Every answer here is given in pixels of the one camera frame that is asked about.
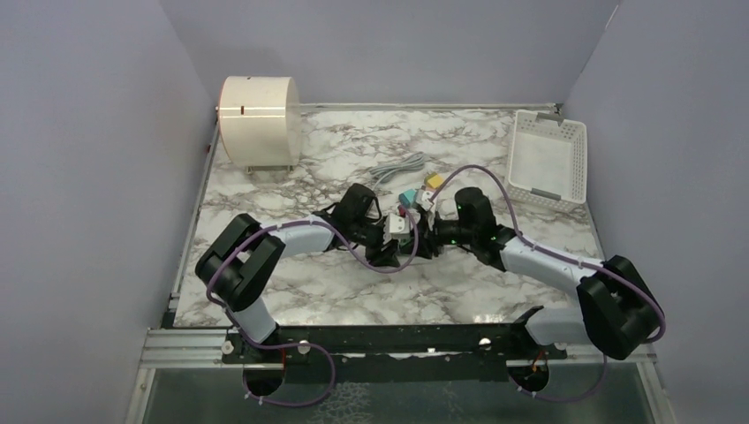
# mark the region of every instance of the floor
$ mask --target floor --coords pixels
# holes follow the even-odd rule
[[[302,158],[291,173],[247,175],[218,143],[180,285],[175,326],[229,324],[206,301],[205,285],[193,269],[235,215],[246,212],[262,223],[306,216],[339,200],[352,183],[371,186],[368,168],[398,162],[413,152],[429,156],[426,169],[378,187],[384,210],[393,208],[399,193],[420,186],[430,171],[447,175],[460,165],[477,163],[502,179],[513,115],[514,110],[312,111],[303,117]],[[455,215],[452,196],[464,186],[481,188],[492,200],[498,222],[509,224],[499,190],[475,171],[445,189],[438,201],[442,215]],[[559,213],[515,206],[525,234],[571,254],[600,257],[584,208]],[[459,249],[447,250],[394,275],[371,272],[347,252],[284,259],[263,298],[279,323],[307,325],[505,322],[532,306],[569,305],[564,294],[529,277],[503,274]]]

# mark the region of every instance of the gray backdrop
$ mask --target gray backdrop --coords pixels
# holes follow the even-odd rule
[[[2,422],[125,417],[213,102],[155,0],[0,5]]]
[[[215,99],[294,77],[303,102],[563,102],[617,0],[161,0]]]
[[[608,254],[665,308],[656,345],[681,422],[746,422],[749,3],[626,0],[565,111],[587,124]]]

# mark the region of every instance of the white marble surface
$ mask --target white marble surface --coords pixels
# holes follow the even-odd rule
[[[219,144],[201,206],[181,286],[175,325],[229,325],[205,298],[195,262],[236,215],[247,212],[263,223],[306,216],[338,201],[351,183],[373,183],[367,169],[396,162],[412,152],[430,160],[419,173],[402,174],[376,190],[383,210],[396,196],[415,188],[430,171],[446,176],[467,163],[488,166],[500,179],[506,172],[512,110],[317,111],[303,118],[304,147],[291,173],[246,175]],[[494,183],[468,171],[445,189],[438,208],[454,217],[453,194],[478,186],[492,200],[497,221],[510,224]],[[570,214],[518,203],[523,232],[572,254],[598,257],[583,208]],[[365,269],[347,252],[297,256],[280,261],[263,294],[282,324],[423,324],[510,321],[529,307],[565,307],[560,291],[529,277],[481,265],[472,255],[446,248],[439,258],[417,260],[394,275]]]

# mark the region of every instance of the white cylinder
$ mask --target white cylinder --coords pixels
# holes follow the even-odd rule
[[[293,78],[229,77],[218,99],[223,148],[239,166],[294,166],[301,137]]]

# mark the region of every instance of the purple hose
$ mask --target purple hose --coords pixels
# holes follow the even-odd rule
[[[292,403],[292,402],[284,402],[280,400],[273,400],[273,399],[264,399],[261,397],[255,396],[247,387],[246,380],[243,377],[243,384],[245,385],[247,395],[253,399],[259,400],[261,402],[266,402],[272,405],[278,405],[278,406],[287,406],[287,407],[305,407],[305,406],[311,406],[315,405],[325,398],[328,397],[330,392],[333,390],[333,388],[336,386],[336,363],[333,360],[333,357],[330,355],[330,352],[326,351],[325,348],[318,344],[314,343],[287,343],[287,344],[271,344],[271,345],[264,345],[259,344],[252,340],[249,335],[242,329],[241,326],[239,326],[238,322],[234,319],[231,314],[229,314],[228,311],[226,311],[226,304],[223,303],[221,300],[217,299],[213,295],[213,289],[216,286],[216,281],[218,281],[218,277],[224,272],[224,270],[229,267],[229,264],[231,261],[234,261],[234,259],[242,252],[244,251],[248,246],[250,246],[250,243],[255,241],[257,238],[262,236],[263,234],[266,234],[271,231],[276,231],[279,228],[286,228],[286,227],[299,227],[302,225],[317,225],[319,227],[326,228],[330,230],[336,237],[338,237],[339,240],[341,240],[341,243],[344,244],[346,249],[348,249],[349,252],[354,256],[354,258],[357,259],[357,261],[361,262],[362,265],[367,267],[368,269],[373,270],[374,272],[379,272],[381,274],[393,274],[398,271],[401,271],[411,265],[411,262],[413,261],[413,258],[416,257],[416,252],[419,250],[419,229],[416,227],[416,220],[413,219],[413,215],[411,212],[406,209],[405,215],[408,218],[408,220],[411,222],[411,226],[413,228],[413,250],[411,251],[411,254],[408,256],[408,259],[401,264],[401,266],[397,268],[390,268],[390,269],[380,269],[377,267],[373,267],[369,263],[367,263],[367,260],[365,258],[362,258],[351,246],[351,244],[346,240],[343,234],[340,233],[340,231],[336,230],[332,225],[329,223],[325,223],[322,221],[292,221],[290,223],[283,223],[279,225],[271,225],[269,227],[265,227],[260,229],[259,231],[255,232],[252,236],[248,237],[245,241],[243,241],[239,246],[237,246],[236,249],[234,249],[233,252],[226,258],[225,261],[221,264],[221,266],[218,267],[214,275],[211,277],[210,281],[208,281],[208,285],[206,286],[206,297],[208,300],[212,303],[217,304],[221,308],[224,309],[224,312],[226,313],[226,316],[229,318],[229,321],[231,321],[231,324],[236,327],[239,331],[240,336],[247,341],[252,347],[255,349],[262,349],[262,350],[275,350],[275,349],[287,349],[287,348],[296,348],[300,346],[308,346],[311,347],[317,351],[322,352],[323,355],[325,355],[325,358],[328,360],[328,363],[330,364],[330,382],[328,384],[328,387],[325,389],[325,391],[318,397],[308,400],[306,402],[299,402],[299,403]]]
[[[650,299],[650,296],[647,296],[642,290],[640,290],[636,285],[630,283],[626,279],[618,276],[617,274],[609,271],[608,269],[605,269],[604,267],[601,267],[599,265],[595,265],[593,263],[588,262],[581,262],[578,263],[577,259],[573,259],[571,257],[565,256],[563,254],[558,254],[557,252],[553,252],[551,250],[548,250],[547,248],[543,246],[537,246],[532,241],[528,240],[525,236],[523,236],[523,232],[520,230],[518,226],[518,217],[515,215],[515,209],[512,207],[512,203],[510,202],[510,196],[507,194],[507,191],[504,189],[504,185],[502,185],[502,182],[499,181],[499,178],[494,175],[494,173],[480,165],[464,165],[460,168],[453,171],[449,177],[447,177],[444,182],[437,188],[434,194],[432,194],[431,201],[435,201],[437,198],[437,195],[444,189],[445,186],[460,172],[463,172],[464,170],[468,169],[475,169],[475,170],[481,170],[487,175],[489,175],[496,185],[499,187],[499,191],[502,192],[502,196],[504,197],[504,202],[507,204],[507,210],[510,213],[510,219],[512,220],[512,228],[515,230],[515,234],[518,236],[520,241],[522,241],[526,246],[533,247],[535,250],[538,250],[539,252],[546,254],[548,256],[551,256],[552,258],[558,259],[559,261],[567,262],[572,265],[579,265],[583,268],[592,269],[598,272],[601,272],[605,274],[606,276],[609,276],[617,282],[619,282],[624,287],[632,290],[638,297],[640,297],[643,301],[645,301],[650,307],[655,310],[655,314],[658,316],[658,332],[655,334],[655,336],[650,337],[646,340],[648,343],[653,343],[657,340],[660,340],[663,337],[663,334],[666,332],[666,317],[663,314],[663,310],[661,307],[659,307],[654,300]],[[606,355],[603,355],[603,371],[601,372],[601,377],[599,377],[598,382],[589,390],[586,390],[585,393],[582,393],[575,397],[549,397],[549,396],[543,396],[543,395],[535,395],[533,396],[536,399],[539,400],[545,400],[549,402],[555,402],[555,403],[571,403],[571,402],[578,402],[580,400],[583,400],[585,398],[589,398],[595,393],[598,392],[598,390],[601,389],[603,385],[603,381],[606,379],[606,374],[608,373],[606,364],[608,363],[608,358]],[[533,395],[533,393],[528,392],[527,390],[522,389],[522,392]]]

